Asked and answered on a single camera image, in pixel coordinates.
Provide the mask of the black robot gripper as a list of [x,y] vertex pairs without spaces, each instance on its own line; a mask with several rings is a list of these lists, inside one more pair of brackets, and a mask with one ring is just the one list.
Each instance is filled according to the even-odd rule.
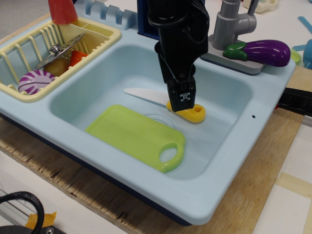
[[192,109],[194,62],[208,51],[209,14],[202,0],[150,0],[148,22],[156,28],[155,45],[174,112]]

